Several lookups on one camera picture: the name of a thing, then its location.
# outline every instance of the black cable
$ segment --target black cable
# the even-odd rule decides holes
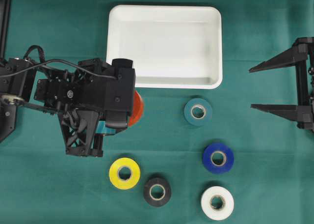
[[[26,59],[28,57],[28,55],[33,51],[37,49],[38,50],[38,54],[39,54],[39,61],[42,63],[42,62],[45,62],[45,53],[44,53],[44,49],[41,48],[40,46],[37,46],[37,45],[32,45],[29,47],[29,49],[26,51],[23,59]]]
[[[38,62],[36,62],[35,60],[33,59],[29,59],[30,62],[32,62],[32,64],[40,64]],[[42,65],[42,67],[46,68],[46,69],[49,69],[49,70],[53,70],[53,71],[63,71],[61,69],[57,69],[57,68],[54,68],[54,67],[50,67],[50,66],[47,66],[45,64]]]
[[[68,61],[66,61],[66,60],[63,60],[63,59],[57,59],[57,58],[50,59],[50,60],[47,60],[47,61],[45,61],[45,62],[42,62],[42,63],[36,64],[36,65],[30,66],[30,67],[28,67],[28,68],[25,68],[25,69],[23,69],[23,70],[21,70],[21,71],[15,72],[15,73],[0,75],[0,78],[12,77],[12,76],[15,76],[15,75],[17,75],[17,74],[26,72],[26,71],[28,71],[28,70],[30,70],[30,69],[34,69],[34,68],[37,68],[37,67],[40,67],[40,66],[42,66],[42,67],[44,67],[44,68],[47,68],[47,69],[50,69],[50,67],[47,67],[47,66],[45,66],[45,65],[48,64],[48,63],[53,63],[53,62],[59,62],[59,63],[67,64],[67,65],[69,65],[69,66],[72,66],[72,67],[74,67],[74,68],[77,68],[77,69],[79,69],[79,70],[81,70],[81,71],[84,71],[84,72],[86,72],[86,73],[88,73],[88,74],[90,74],[90,75],[93,75],[93,76],[95,76],[95,77],[110,78],[110,79],[115,79],[115,80],[117,79],[115,76],[100,75],[100,74],[93,73],[93,72],[91,72],[91,71],[89,71],[89,70],[87,70],[87,69],[84,69],[84,68],[82,68],[82,67],[76,65],[76,64],[73,64],[73,63],[68,62]]]

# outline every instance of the teal tape roll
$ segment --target teal tape roll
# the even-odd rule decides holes
[[[195,98],[185,105],[184,116],[190,124],[194,126],[203,126],[210,121],[212,108],[206,100]]]
[[[106,121],[99,121],[95,133],[114,135],[116,134],[116,129],[106,127]]]

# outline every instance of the green tablecloth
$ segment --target green tablecloth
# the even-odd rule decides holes
[[[216,7],[223,27],[221,86],[137,89],[144,117],[105,138],[103,158],[66,156],[57,117],[19,109],[16,131],[0,145],[0,223],[211,223],[200,197],[212,184],[235,199],[232,215],[221,223],[313,223],[313,134],[250,109],[251,103],[296,104],[294,68],[248,69],[297,37],[314,36],[314,0],[12,0],[6,57],[21,57],[32,44],[42,46],[47,59],[105,57],[108,14],[118,4]],[[213,107],[207,126],[184,119],[184,105],[193,97]],[[211,141],[234,151],[230,172],[215,175],[202,165]],[[122,156],[134,158],[142,172],[127,191],[114,188],[108,177],[110,164]],[[161,208],[142,195],[154,173],[172,187]]]

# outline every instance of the plastic tray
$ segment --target plastic tray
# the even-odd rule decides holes
[[[107,56],[134,61],[136,87],[214,89],[222,82],[221,15],[213,7],[118,5]]]

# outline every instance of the black tape roll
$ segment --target black tape roll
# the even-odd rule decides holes
[[[152,196],[152,189],[154,186],[160,186],[163,189],[163,195],[160,198]],[[146,182],[144,186],[144,198],[145,200],[154,207],[164,206],[171,197],[171,188],[169,183],[163,178],[153,178]]]

